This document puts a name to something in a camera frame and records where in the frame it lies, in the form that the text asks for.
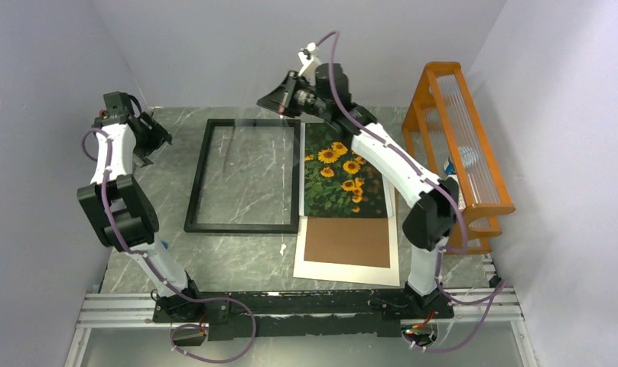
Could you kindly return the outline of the clear acrylic sheet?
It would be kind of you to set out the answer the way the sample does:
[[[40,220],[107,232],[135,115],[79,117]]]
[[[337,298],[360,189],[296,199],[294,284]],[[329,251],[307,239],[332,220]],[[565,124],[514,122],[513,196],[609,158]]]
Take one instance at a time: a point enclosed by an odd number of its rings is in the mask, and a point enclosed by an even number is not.
[[[287,225],[296,167],[293,125],[264,110],[229,109],[213,128],[197,210],[208,224]]]

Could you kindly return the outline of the black picture frame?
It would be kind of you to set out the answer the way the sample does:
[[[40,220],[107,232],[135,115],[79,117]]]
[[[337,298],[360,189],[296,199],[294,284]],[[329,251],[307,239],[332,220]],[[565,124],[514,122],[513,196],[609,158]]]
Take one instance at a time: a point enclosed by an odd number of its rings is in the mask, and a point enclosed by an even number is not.
[[[293,169],[293,184],[291,186],[291,221],[287,225],[227,225],[227,224],[208,224],[197,222],[197,210],[200,202],[200,192],[202,181],[205,174],[205,166],[207,161],[208,147],[213,128],[228,123],[228,119],[208,119],[206,128],[203,134],[203,140],[200,146],[199,158],[194,175],[189,204],[184,220],[184,231],[189,233],[206,233],[206,234],[230,234],[230,235],[281,235],[281,234],[296,234],[299,227],[300,219],[300,150],[301,150],[301,122],[297,119],[285,119],[289,121],[294,128],[294,136],[296,138],[294,147],[294,159],[296,167]]]

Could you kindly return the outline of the sunflower photo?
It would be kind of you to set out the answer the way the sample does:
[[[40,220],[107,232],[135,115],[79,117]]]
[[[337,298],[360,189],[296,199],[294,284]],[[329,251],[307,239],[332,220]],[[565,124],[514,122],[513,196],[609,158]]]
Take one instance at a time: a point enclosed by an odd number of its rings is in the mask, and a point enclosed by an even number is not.
[[[395,211],[378,170],[325,123],[304,125],[302,213],[320,218],[382,218]]]

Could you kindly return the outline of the white mat backing board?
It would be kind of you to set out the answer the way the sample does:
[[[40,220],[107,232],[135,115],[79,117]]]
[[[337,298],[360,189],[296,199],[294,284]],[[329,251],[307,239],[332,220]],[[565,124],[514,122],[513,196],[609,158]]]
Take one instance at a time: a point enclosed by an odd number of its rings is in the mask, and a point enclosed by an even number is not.
[[[381,179],[387,216],[299,219],[293,276],[296,278],[400,285],[394,187]]]

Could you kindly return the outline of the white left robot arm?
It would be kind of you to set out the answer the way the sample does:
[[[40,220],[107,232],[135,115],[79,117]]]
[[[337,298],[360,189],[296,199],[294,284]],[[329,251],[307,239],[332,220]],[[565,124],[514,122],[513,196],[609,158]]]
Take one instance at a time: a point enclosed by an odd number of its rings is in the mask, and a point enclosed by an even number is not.
[[[155,208],[134,176],[149,156],[172,141],[171,134],[125,92],[103,97],[105,106],[86,136],[98,144],[96,169],[77,199],[99,241],[127,255],[154,283],[157,300],[173,307],[182,320],[196,320],[203,299],[185,269],[159,237]]]

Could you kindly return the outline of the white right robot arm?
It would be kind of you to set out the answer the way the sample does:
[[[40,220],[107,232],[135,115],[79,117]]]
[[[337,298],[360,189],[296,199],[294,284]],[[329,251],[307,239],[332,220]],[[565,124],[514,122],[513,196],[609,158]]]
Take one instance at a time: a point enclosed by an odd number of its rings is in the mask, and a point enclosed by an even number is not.
[[[410,208],[402,231],[411,243],[411,270],[406,281],[406,310],[424,317],[439,295],[441,253],[460,216],[459,185],[441,179],[419,164],[390,137],[382,123],[352,100],[349,78],[340,64],[321,63],[309,44],[299,53],[302,67],[287,72],[281,83],[257,100],[257,106],[283,117],[318,117],[346,146],[368,161]]]

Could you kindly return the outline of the orange wooden shelf rack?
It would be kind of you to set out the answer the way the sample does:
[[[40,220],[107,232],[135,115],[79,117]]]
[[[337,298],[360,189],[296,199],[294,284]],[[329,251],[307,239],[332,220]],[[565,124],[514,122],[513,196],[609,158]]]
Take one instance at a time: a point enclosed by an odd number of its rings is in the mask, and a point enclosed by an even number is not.
[[[490,239],[503,232],[499,218],[516,207],[458,62],[424,66],[402,134],[408,153],[431,171],[446,177],[443,165],[452,159],[469,237],[465,252],[489,254]]]

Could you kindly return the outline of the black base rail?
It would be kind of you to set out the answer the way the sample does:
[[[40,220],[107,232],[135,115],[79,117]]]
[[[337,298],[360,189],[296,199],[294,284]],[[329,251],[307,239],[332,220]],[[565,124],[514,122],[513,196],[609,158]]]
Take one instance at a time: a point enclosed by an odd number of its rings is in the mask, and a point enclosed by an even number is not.
[[[155,297],[156,324],[204,323],[209,340],[282,336],[374,334],[397,336],[421,320],[451,319],[453,307],[443,295],[421,298],[409,288],[203,292],[204,302]]]

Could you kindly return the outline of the aluminium table rail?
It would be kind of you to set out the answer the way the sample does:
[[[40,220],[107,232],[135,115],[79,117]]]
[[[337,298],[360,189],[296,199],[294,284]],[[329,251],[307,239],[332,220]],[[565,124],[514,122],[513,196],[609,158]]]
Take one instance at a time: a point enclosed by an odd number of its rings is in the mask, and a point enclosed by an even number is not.
[[[91,332],[95,329],[161,329],[173,328],[174,323],[156,323],[153,316],[155,302],[149,294],[87,294],[76,321],[76,332],[67,355],[66,366],[82,366]],[[475,325],[484,313],[483,305],[453,305],[451,319],[433,319],[428,324],[441,331],[438,341],[454,326]],[[516,291],[506,287],[498,294],[486,315],[484,324],[505,323],[511,328],[516,348],[524,366],[539,366],[525,316]]]

